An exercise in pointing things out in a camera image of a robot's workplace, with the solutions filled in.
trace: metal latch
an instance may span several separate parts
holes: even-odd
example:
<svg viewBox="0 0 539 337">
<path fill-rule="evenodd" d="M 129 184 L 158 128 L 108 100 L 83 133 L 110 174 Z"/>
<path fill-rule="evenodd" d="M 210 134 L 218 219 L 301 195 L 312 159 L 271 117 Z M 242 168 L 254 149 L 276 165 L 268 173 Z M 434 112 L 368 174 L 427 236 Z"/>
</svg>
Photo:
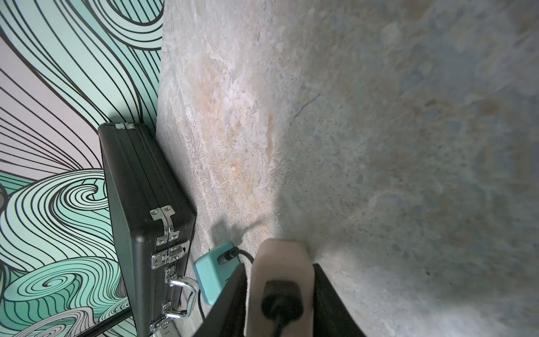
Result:
<svg viewBox="0 0 539 337">
<path fill-rule="evenodd" d="M 150 337 L 180 337 L 172 318 L 164 317 L 158 322 L 150 325 Z"/>
<path fill-rule="evenodd" d="M 174 209 L 172 209 L 171 205 L 166 205 L 163 207 L 152 209 L 150 211 L 150 214 L 151 214 L 151 218 L 154 221 L 162 220 L 163 227 L 165 229 L 165 234 L 159 236 L 155 240 L 156 246 L 163 245 L 169 241 L 174 241 L 178 238 L 179 231 L 174 230 L 174 224 L 172 223 L 172 218 L 171 218 L 171 216 L 176 214 L 176 212 L 174 212 Z"/>
<path fill-rule="evenodd" d="M 165 251 L 162 251 L 151 256 L 151 268 L 157 269 L 167 263 L 172 263 L 176 260 L 181 259 L 189 251 L 190 241 L 187 240 L 184 243 L 177 244 L 168 248 Z"/>
<path fill-rule="evenodd" d="M 116 130 L 135 129 L 135 125 L 133 123 L 116 123 L 114 126 L 116 127 Z"/>
</svg>

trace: briefcase latch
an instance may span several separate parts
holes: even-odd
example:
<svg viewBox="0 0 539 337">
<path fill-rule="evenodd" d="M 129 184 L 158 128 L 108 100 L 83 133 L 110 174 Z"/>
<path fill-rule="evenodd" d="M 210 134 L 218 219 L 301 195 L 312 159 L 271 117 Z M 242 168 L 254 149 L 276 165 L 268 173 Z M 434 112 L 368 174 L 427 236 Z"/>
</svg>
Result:
<svg viewBox="0 0 539 337">
<path fill-rule="evenodd" d="M 154 221 L 162 220 L 163 221 L 163 227 L 165 229 L 165 234 L 162 236 L 159 236 L 155 240 L 155 245 L 160 246 L 164 245 L 167 242 L 174 241 L 179 236 L 179 231 L 174 230 L 174 224 L 172 223 L 171 216 L 176 214 L 174 212 L 174 209 L 171 205 L 166 205 L 163 207 L 158 207 L 156 209 L 152 209 L 150 211 L 151 218 Z"/>
<path fill-rule="evenodd" d="M 181 259 L 189 252 L 189 245 L 191 242 L 189 240 L 177 244 L 164 250 L 160 253 L 153 254 L 151 256 L 151 268 L 157 269 L 167 263 L 172 263 L 176 260 Z"/>
</svg>

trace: teal power adapter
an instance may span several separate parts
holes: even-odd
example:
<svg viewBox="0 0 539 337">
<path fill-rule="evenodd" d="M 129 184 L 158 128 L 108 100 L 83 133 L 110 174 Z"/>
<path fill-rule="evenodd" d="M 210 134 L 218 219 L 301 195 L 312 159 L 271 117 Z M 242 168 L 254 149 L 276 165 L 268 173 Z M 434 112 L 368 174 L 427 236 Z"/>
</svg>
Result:
<svg viewBox="0 0 539 337">
<path fill-rule="evenodd" d="M 240 263 L 235 257 L 230 261 L 219 264 L 217 258 L 227 250 L 234 248 L 232 242 L 226 242 L 212 249 L 195 261 L 194 270 L 201 289 L 204 302 L 214 305 L 224 289 L 226 281 L 232 276 L 236 266 Z"/>
</svg>

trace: metal hinge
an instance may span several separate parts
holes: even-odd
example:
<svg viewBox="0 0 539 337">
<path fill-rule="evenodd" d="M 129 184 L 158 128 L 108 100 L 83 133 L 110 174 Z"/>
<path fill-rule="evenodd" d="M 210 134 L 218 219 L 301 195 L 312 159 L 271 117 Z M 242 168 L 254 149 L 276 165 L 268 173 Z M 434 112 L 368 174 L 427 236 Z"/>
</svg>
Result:
<svg viewBox="0 0 539 337">
<path fill-rule="evenodd" d="M 116 127 L 116 130 L 135 129 L 135 125 L 133 123 L 116 123 L 114 126 Z"/>
<path fill-rule="evenodd" d="M 165 251 L 162 251 L 151 256 L 151 268 L 157 269 L 167 263 L 172 263 L 181 259 L 189 251 L 190 242 L 187 240 L 184 243 L 172 246 Z"/>
<path fill-rule="evenodd" d="M 167 242 L 174 241 L 178 238 L 179 231 L 174 230 L 174 224 L 172 223 L 172 218 L 171 218 L 171 216 L 176 214 L 176 212 L 174 212 L 174 209 L 172 208 L 171 205 L 166 205 L 163 207 L 152 209 L 150 211 L 150 214 L 151 214 L 151 218 L 154 221 L 162 220 L 163 227 L 165 229 L 165 234 L 159 236 L 155 240 L 156 246 L 160 246 Z"/>
</svg>

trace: metal bracket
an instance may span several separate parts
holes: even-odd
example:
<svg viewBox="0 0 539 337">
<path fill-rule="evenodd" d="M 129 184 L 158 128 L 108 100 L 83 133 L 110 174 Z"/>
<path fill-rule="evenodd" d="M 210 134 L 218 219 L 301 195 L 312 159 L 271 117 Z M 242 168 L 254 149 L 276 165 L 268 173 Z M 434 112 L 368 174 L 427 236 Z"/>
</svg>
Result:
<svg viewBox="0 0 539 337">
<path fill-rule="evenodd" d="M 159 236 L 155 240 L 156 246 L 160 246 L 167 242 L 174 241 L 178 238 L 179 231 L 174 230 L 174 224 L 172 223 L 172 218 L 171 218 L 171 216 L 176 214 L 176 212 L 174 212 L 174 209 L 172 209 L 171 205 L 166 205 L 163 207 L 152 209 L 150 211 L 150 214 L 151 214 L 151 218 L 154 221 L 162 220 L 163 227 L 165 229 L 165 234 Z"/>
<path fill-rule="evenodd" d="M 169 279 L 176 278 L 176 267 L 172 266 L 165 270 L 165 283 L 168 283 Z"/>
<path fill-rule="evenodd" d="M 116 130 L 135 129 L 135 125 L 133 123 L 116 123 L 114 126 L 116 127 Z"/>
<path fill-rule="evenodd" d="M 187 240 L 186 242 L 172 246 L 165 251 L 153 254 L 151 256 L 151 268 L 157 269 L 167 263 L 172 263 L 176 260 L 181 259 L 185 255 L 187 255 L 190 244 L 190 241 Z"/>
<path fill-rule="evenodd" d="M 170 301 L 166 302 L 165 304 L 163 304 L 163 315 L 167 315 L 168 313 L 170 313 L 172 311 L 172 303 Z"/>
<path fill-rule="evenodd" d="M 166 326 L 168 323 L 172 322 L 172 318 L 170 317 L 163 317 L 162 319 L 158 320 L 157 322 L 155 323 L 152 323 L 150 325 L 150 332 L 151 333 L 154 333 L 156 332 L 157 330 L 159 330 L 159 328 L 161 327 L 164 327 Z"/>
</svg>

